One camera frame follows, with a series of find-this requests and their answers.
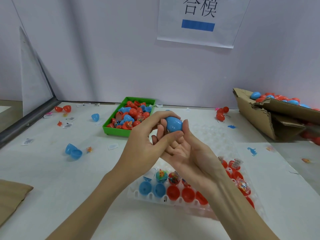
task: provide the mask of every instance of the clear plastic egg tray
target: clear plastic egg tray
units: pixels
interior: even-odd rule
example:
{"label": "clear plastic egg tray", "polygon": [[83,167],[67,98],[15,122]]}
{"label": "clear plastic egg tray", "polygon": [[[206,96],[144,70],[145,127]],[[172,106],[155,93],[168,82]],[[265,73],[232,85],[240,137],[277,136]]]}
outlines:
{"label": "clear plastic egg tray", "polygon": [[[229,163],[229,161],[234,160],[236,158],[241,159],[239,157],[238,151],[233,141],[228,137],[228,135],[225,133],[223,128],[217,128],[215,126],[207,127],[205,125],[203,126],[194,125],[190,127],[190,130],[198,139],[200,139],[202,142],[207,144],[217,157],[223,157],[227,163]],[[247,185],[251,190],[251,193],[249,194],[248,197],[253,201],[255,210],[258,212],[258,214],[264,220],[266,220],[267,217],[266,217],[265,210],[260,202],[260,199],[256,191],[254,190],[254,187],[250,181],[248,173],[246,172],[244,167],[245,167],[245,163],[241,165],[239,172],[242,174],[244,180],[246,181]],[[154,165],[152,170],[154,170],[154,172],[156,173],[160,169],[162,171],[165,171],[168,175],[175,171],[174,168],[172,168],[168,163],[166,163],[162,159],[159,159],[157,161],[157,163]],[[185,188],[185,186],[183,185],[182,180],[179,182],[178,185],[176,185],[180,191],[180,197],[178,197],[177,200],[174,200],[174,201],[170,200],[167,194],[164,194],[162,197],[156,197],[154,192],[155,186],[158,184],[156,180],[156,175],[154,175],[153,177],[151,176],[149,178],[152,186],[150,193],[148,193],[147,195],[142,195],[139,192],[140,184],[146,181],[145,178],[142,176],[130,184],[127,196],[129,198],[148,201],[148,202],[154,202],[154,203],[163,204],[167,206],[182,206],[182,207],[188,207],[188,208],[198,208],[199,210],[202,209],[202,210],[212,211],[209,204],[203,205],[203,202],[202,204],[200,204],[200,202],[196,198],[192,202],[184,201],[184,199],[182,198],[182,190]],[[167,190],[171,184],[169,180],[166,180],[163,183],[163,185],[165,187],[165,190]],[[193,187],[191,187],[191,189],[195,193],[197,192],[197,190],[194,189]]]}

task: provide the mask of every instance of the green tray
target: green tray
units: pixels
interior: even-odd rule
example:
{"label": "green tray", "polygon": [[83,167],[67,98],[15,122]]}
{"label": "green tray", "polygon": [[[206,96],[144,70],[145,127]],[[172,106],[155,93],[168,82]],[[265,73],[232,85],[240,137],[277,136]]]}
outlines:
{"label": "green tray", "polygon": [[156,104],[155,99],[142,98],[142,97],[125,97],[124,100],[121,102],[121,104],[116,108],[116,110],[111,114],[111,116],[108,118],[108,120],[102,126],[104,133],[106,133],[107,135],[126,136],[126,137],[128,137],[130,135],[131,130],[109,128],[106,126],[111,123],[111,119],[115,117],[116,113],[118,112],[118,110],[121,107],[126,106],[128,101],[134,102],[135,100],[137,100],[139,103],[145,102],[147,106],[152,105],[152,110],[150,112],[150,115],[153,113],[153,110],[154,110],[155,104]]}

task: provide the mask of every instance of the hand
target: hand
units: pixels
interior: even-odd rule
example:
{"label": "hand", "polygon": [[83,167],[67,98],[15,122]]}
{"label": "hand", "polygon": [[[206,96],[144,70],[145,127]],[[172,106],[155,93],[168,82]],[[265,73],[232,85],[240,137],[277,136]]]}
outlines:
{"label": "hand", "polygon": [[[152,143],[157,145],[167,133],[167,122],[162,119],[158,125],[157,136],[152,136]],[[192,187],[206,195],[208,187],[220,178],[228,177],[221,162],[209,146],[196,138],[189,129],[189,122],[182,125],[183,137],[170,143],[160,156],[168,162],[179,175]]]}
{"label": "hand", "polygon": [[157,128],[161,119],[165,121],[164,118],[169,116],[180,119],[172,111],[157,111],[132,128],[127,144],[114,169],[128,175],[130,181],[136,180],[150,170],[165,149],[183,136],[182,131],[176,131],[163,136],[156,145],[152,145],[149,141],[150,132]]}

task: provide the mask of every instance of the white table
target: white table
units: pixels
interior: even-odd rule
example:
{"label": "white table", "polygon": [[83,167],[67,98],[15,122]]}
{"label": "white table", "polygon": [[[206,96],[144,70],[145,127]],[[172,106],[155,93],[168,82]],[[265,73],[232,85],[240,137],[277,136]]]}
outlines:
{"label": "white table", "polygon": [[[62,103],[61,107],[71,103]],[[107,136],[91,120],[108,118],[116,105],[72,105],[70,129],[57,126],[62,113],[41,119],[0,150],[0,178],[34,186],[11,218],[0,228],[0,239],[44,239],[93,191],[118,161],[125,137]],[[208,120],[233,137],[244,166],[265,208],[270,228],[280,239],[319,239],[320,196],[238,111],[219,124],[214,110],[172,108],[190,124]],[[34,138],[28,146],[21,146]],[[93,152],[73,161],[64,154],[68,143]],[[108,150],[108,145],[119,147]],[[253,157],[247,147],[255,148]],[[229,239],[219,221],[186,215],[177,207],[129,200],[126,190],[114,201],[93,239]]]}

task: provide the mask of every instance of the blue rectangle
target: blue rectangle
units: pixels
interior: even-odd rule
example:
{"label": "blue rectangle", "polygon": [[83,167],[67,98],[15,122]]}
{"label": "blue rectangle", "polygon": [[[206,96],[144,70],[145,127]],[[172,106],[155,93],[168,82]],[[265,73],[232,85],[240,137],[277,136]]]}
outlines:
{"label": "blue rectangle", "polygon": [[206,23],[183,19],[181,28],[197,29],[212,32],[214,30],[214,25],[214,23]]}

